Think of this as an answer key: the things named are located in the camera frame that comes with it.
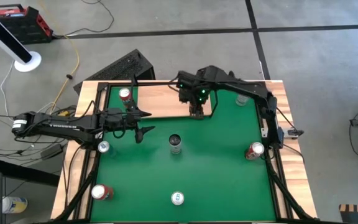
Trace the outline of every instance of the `black metal frame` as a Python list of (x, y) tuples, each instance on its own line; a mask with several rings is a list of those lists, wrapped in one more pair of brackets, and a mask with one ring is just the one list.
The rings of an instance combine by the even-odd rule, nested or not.
[[(140, 83), (139, 86), (155, 86), (155, 85), (172, 85), (175, 84), (175, 82), (152, 82), (152, 83)], [(131, 87), (131, 83), (99, 83), (98, 84), (98, 92), (96, 94), (96, 106), (94, 109), (94, 112), (97, 108), (100, 107), (100, 101), (101, 101), (101, 91), (102, 90), (106, 90), (106, 96), (104, 98), (104, 106), (103, 109), (108, 108), (108, 104), (109, 104), (109, 99), (110, 99), (110, 92), (111, 92), (111, 88), (115, 87), (115, 86), (127, 86), (127, 87)], [(259, 117), (259, 128), (263, 128), (264, 124), (263, 124), (263, 120), (262, 118), (259, 116), (259, 109), (258, 106), (255, 105), (255, 109), (257, 110), (257, 114)], [(287, 187), (287, 183), (285, 181), (285, 175), (284, 175), (284, 171), (283, 171), (283, 165), (282, 165), (282, 160), (281, 160), (281, 156), (280, 156), (280, 151), (278, 149), (274, 150), (273, 153), (275, 154), (275, 158), (276, 158), (276, 165), (277, 165), (277, 173), (278, 176), (280, 178), (280, 180), (283, 182), (284, 186)], [(270, 157), (269, 157), (269, 152), (265, 151), (264, 153), (265, 156), (265, 162), (266, 165), (268, 164), (268, 162), (270, 162)], [(80, 186), (81, 184), (83, 184), (85, 177), (86, 177), (86, 172), (88, 170), (88, 166), (89, 166), (89, 161), (90, 161), (90, 151), (86, 151), (85, 154), (85, 158), (84, 158), (84, 163), (83, 163), (83, 167), (81, 170), (81, 179), (80, 179)], [(99, 169), (99, 161), (100, 161), (100, 153), (96, 153), (96, 156), (94, 158), (94, 165), (95, 165), (95, 169), (98, 170)], [(96, 177), (94, 178), (94, 180), (92, 181), (90, 188), (94, 187), (96, 184), (96, 179), (97, 179), (98, 173), (96, 172)], [(275, 212), (275, 216), (276, 219), (280, 219), (281, 217), (281, 213), (280, 213), (280, 206), (278, 204), (278, 198), (277, 198), (277, 191), (275, 188), (275, 183), (273, 181), (273, 179), (271, 178), (271, 176), (268, 174), (268, 181), (269, 181), (269, 186), (270, 186), (270, 193), (272, 194), (272, 202), (273, 202), (273, 209)], [(285, 210), (287, 213), (287, 218), (293, 218), (292, 215), (292, 209), (287, 201), (287, 199), (284, 197), (284, 202), (285, 202)], [(89, 195), (88, 195), (88, 203), (86, 204), (86, 215), (85, 215), (85, 219), (90, 220), (91, 218), (91, 209), (93, 206), (93, 198), (91, 196), (91, 191), (89, 191)], [(75, 208), (75, 212), (74, 212), (74, 219), (78, 219), (78, 215), (79, 215), (79, 211), (80, 211), (80, 207), (81, 207), (81, 201), (78, 202), (77, 207)]]

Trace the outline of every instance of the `green felt mat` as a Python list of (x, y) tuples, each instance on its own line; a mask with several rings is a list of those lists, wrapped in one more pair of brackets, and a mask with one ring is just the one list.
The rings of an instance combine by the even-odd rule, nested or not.
[[(112, 89), (109, 107), (123, 108), (118, 91)], [(121, 139), (107, 133), (104, 139), (116, 155), (101, 156), (97, 184), (111, 186), (114, 198), (95, 200), (91, 221), (275, 220), (265, 162), (244, 158), (249, 145), (261, 138), (254, 102), (250, 99), (240, 107), (235, 93), (219, 91), (218, 96), (211, 119), (142, 120), (141, 126), (156, 128), (140, 144), (133, 131)], [(171, 134), (181, 136), (179, 155), (170, 152)], [(171, 202), (174, 191), (185, 196), (180, 206)]]

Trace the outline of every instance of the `gray floor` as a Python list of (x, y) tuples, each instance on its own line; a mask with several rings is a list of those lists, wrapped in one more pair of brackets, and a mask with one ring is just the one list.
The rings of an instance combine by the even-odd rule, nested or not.
[[(37, 1), (0, 0), (0, 4), (12, 2), (40, 9), (53, 27)], [(82, 27), (102, 29), (109, 23), (108, 14), (99, 4), (90, 6), (75, 0), (45, 2), (62, 32)], [(240, 0), (103, 2), (115, 17), (114, 25), (106, 32), (250, 27), (245, 2)], [(358, 1), (346, 3), (339, 0), (252, 1), (258, 27), (358, 24)], [(349, 119), (358, 112), (358, 30), (275, 32), (260, 34), (260, 38), (270, 76), (284, 80), (295, 124), (306, 131), (300, 144), (318, 216), (323, 220), (341, 221), (338, 205), (358, 203), (358, 157), (352, 152), (348, 138)], [(151, 61), (158, 79), (173, 78), (178, 70), (195, 72), (206, 65), (233, 70), (244, 79), (263, 78), (251, 33), (80, 39), (74, 43), (80, 52), (80, 69), (58, 106), (75, 104), (78, 97), (72, 90), (74, 84), (133, 49), (139, 49)], [(13, 70), (6, 82), (10, 114), (38, 110), (53, 101), (65, 74), (75, 65), (75, 53), (67, 40), (27, 47), (38, 51), (43, 63), (29, 73)], [(0, 49), (0, 84), (10, 65), (11, 58)], [(4, 114), (1, 91), (0, 114)], [(358, 150), (358, 129), (354, 129), (353, 134)], [(27, 146), (14, 142), (10, 129), (0, 123), (1, 149)], [(34, 154), (16, 159), (38, 157)], [(57, 157), (32, 166), (54, 172), (61, 168), (61, 162), (62, 157)], [(15, 185), (17, 182), (13, 180), (7, 182), (8, 189)], [(30, 193), (30, 189), (39, 190)], [(54, 194), (53, 187), (23, 185), (16, 195), (29, 198), (31, 206), (23, 214), (8, 216), (8, 222), (24, 217), (46, 221)]]

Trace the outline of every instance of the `metal bracket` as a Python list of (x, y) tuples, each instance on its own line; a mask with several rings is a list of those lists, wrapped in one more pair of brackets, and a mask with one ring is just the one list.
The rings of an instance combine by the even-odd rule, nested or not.
[[(260, 133), (262, 135), (262, 138), (266, 138), (267, 137), (267, 128), (261, 128), (260, 129)], [(290, 128), (290, 129), (285, 129), (283, 128), (283, 132), (284, 132), (284, 138), (290, 138), (290, 139), (298, 139), (299, 135), (298, 133), (295, 131), (295, 129)]]

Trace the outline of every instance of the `silver can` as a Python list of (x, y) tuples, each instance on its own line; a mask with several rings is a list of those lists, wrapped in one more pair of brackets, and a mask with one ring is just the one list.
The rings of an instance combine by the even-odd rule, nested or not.
[(239, 94), (239, 95), (237, 96), (236, 103), (237, 103), (237, 105), (239, 105), (239, 106), (245, 106), (245, 105), (247, 104), (248, 100), (249, 100), (249, 97), (243, 96), (243, 95), (240, 95), (240, 94)]
[(171, 145), (172, 154), (179, 154), (181, 152), (181, 139), (177, 134), (172, 134), (169, 137), (169, 145)]
[(98, 151), (101, 153), (108, 152), (110, 149), (110, 144), (107, 141), (101, 141), (98, 145)]

